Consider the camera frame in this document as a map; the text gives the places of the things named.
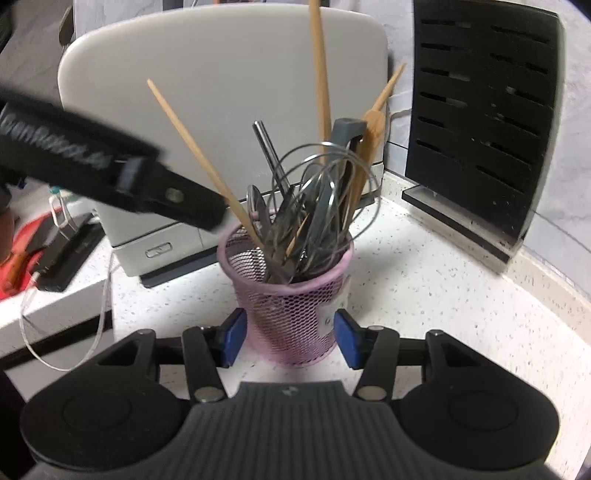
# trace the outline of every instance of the power cord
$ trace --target power cord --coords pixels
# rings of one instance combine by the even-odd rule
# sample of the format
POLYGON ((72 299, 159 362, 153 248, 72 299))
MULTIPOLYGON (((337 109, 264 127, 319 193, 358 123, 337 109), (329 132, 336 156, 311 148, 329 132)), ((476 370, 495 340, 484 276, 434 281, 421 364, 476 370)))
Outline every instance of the power cord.
POLYGON ((99 325, 98 325, 98 328, 96 329, 95 341, 92 342, 92 345, 90 346, 89 350, 86 352, 86 355, 82 358, 82 360, 80 360, 76 365, 74 365, 73 367, 70 367, 70 368, 60 368, 60 367, 56 367, 55 365, 51 365, 51 364, 47 363, 45 360, 43 360, 43 358, 41 358, 37 354, 37 352, 33 349, 33 346, 30 344, 29 340, 27 339, 27 333, 25 332, 25 320, 30 325, 33 325, 33 324, 25 316, 25 311, 27 308, 30 307, 31 302, 33 301, 33 298, 35 296, 35 292, 37 291, 37 289, 35 288, 35 284, 39 278, 39 273, 36 272, 31 276, 31 279, 29 280, 29 283, 27 284, 27 288, 25 289, 24 295, 22 297, 21 314, 18 319, 18 326, 21 329, 22 341, 25 342, 25 346, 31 352, 31 355, 34 356, 37 360, 39 360, 46 367, 49 367, 53 370, 58 370, 59 372, 69 372, 71 370, 74 370, 76 367, 80 366, 84 362, 86 362, 95 353, 95 350, 98 347, 100 339, 103 335, 103 330, 105 328, 105 314, 106 314, 108 293, 109 293, 109 289, 111 288, 111 274, 114 270, 114 269, 111 269, 114 256, 115 256, 115 254, 114 254, 113 250, 111 250, 111 254, 109 255, 109 265, 107 267, 107 278, 105 280, 105 284, 103 285, 103 293, 102 293, 102 297, 100 300, 99 325), (33 294, 30 295, 30 298, 28 298, 28 293, 31 290, 33 291, 33 294))

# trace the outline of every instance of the wall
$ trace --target wall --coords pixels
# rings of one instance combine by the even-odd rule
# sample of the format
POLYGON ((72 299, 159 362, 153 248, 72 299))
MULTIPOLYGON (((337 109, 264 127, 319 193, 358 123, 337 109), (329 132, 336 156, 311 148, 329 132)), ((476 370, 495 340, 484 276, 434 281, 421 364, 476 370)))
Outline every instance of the wall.
MULTIPOLYGON (((61 19, 72 0, 19 0, 13 7, 14 34, 0 53, 0 83, 59 104, 57 66, 61 45, 57 34, 61 19)), ((44 184, 29 179, 24 190, 12 189, 13 210, 27 203, 25 197, 44 184)))
MULTIPOLYGON (((524 245, 591 296, 591 23, 567 0, 519 3, 558 13, 566 41, 563 106, 556 146, 524 245)), ((412 0, 332 0, 331 5, 374 17, 388 34, 394 62, 409 62, 396 87, 398 100, 391 102, 392 111, 400 110, 408 101, 413 81, 412 0)), ((395 115, 386 156, 387 169, 399 174, 404 174, 409 130, 410 113, 395 115)))

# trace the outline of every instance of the wooden chopstick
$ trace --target wooden chopstick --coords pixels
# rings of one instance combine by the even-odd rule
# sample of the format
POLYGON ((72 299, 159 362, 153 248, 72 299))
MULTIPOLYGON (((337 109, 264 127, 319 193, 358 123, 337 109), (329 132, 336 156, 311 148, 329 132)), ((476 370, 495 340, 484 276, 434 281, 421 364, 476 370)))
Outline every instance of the wooden chopstick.
POLYGON ((312 35, 312 52, 314 54, 314 71, 316 72, 316 102, 320 141, 330 138, 332 122, 330 120, 329 81, 326 70, 326 51, 324 49, 324 33, 320 16, 320 0, 310 0, 310 33, 312 35))
POLYGON ((211 180, 211 182, 214 184, 215 188, 217 188, 218 192, 221 195, 223 195, 224 197, 226 197, 226 200, 228 201, 228 205, 230 206, 230 209, 232 210, 234 215, 236 215, 236 217, 238 218, 240 223, 244 226, 244 228, 246 229, 246 233, 248 233, 248 235, 251 237, 252 242, 258 248, 263 250, 264 246, 263 246, 261 240, 259 239, 259 236, 256 233, 256 230, 252 224, 251 218, 248 216, 248 213, 246 212, 246 210, 244 209, 242 204, 238 201, 236 196, 232 193, 232 191, 230 190, 230 187, 228 187, 226 182, 223 181, 222 176, 219 174, 219 172, 216 170, 216 168, 213 166, 213 164, 209 161, 209 159, 201 151, 201 149, 197 145, 197 142, 193 139, 193 137, 191 136, 189 131, 185 128, 183 123, 178 118, 177 114, 174 113, 174 110, 172 109, 172 107, 168 104, 168 102, 166 101, 166 99, 164 98, 162 93, 160 93, 160 91, 158 90, 158 88, 156 87, 156 85, 154 84, 154 82, 151 79, 148 79, 148 87, 150 87, 150 90, 152 90, 152 93, 154 94, 154 97, 156 97, 156 100, 160 104, 160 107, 162 108, 164 113, 166 113, 168 119, 170 120, 172 125, 175 127, 176 131, 178 132, 180 137, 183 139, 185 144, 188 146, 188 148, 191 151, 191 153, 193 154, 193 156, 197 159, 197 161, 201 165, 201 168, 203 170, 205 170, 205 173, 209 177, 209 180, 211 180))

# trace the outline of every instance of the pink mesh pencil cup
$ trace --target pink mesh pencil cup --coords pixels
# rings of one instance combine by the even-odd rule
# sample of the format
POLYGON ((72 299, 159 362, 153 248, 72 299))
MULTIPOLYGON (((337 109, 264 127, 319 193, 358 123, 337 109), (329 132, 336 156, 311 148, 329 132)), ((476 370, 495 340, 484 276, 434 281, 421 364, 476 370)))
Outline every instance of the pink mesh pencil cup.
POLYGON ((289 285, 264 282, 263 253, 242 226, 222 235, 217 259, 232 280, 240 307, 248 318, 247 340, 264 358, 284 365, 310 365, 335 346, 332 320, 345 307, 346 273, 353 243, 339 263, 308 281, 289 285))

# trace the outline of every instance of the white countertop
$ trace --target white countertop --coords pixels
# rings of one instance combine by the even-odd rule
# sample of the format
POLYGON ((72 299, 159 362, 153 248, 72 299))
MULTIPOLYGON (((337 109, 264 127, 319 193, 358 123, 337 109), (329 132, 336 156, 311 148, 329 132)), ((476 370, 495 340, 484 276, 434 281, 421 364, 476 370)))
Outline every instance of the white countertop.
MULTIPOLYGON (((389 200, 356 241, 352 280, 348 310, 361 325, 385 325, 414 338, 443 329, 552 399, 561 427, 548 464, 563 478, 575 478, 591 444, 591 347, 558 317, 389 200)), ((236 307, 217 264, 149 290, 118 270, 112 295, 116 339, 139 328, 177 336, 189 326, 219 324, 236 307)), ((338 349, 312 367, 290 369, 246 345, 236 364, 220 371, 230 395, 242 380, 342 380, 351 392, 359 374, 338 349)), ((403 368, 395 394, 419 381, 417 368, 403 368)), ((182 367, 163 368, 161 382, 187 395, 182 367)))

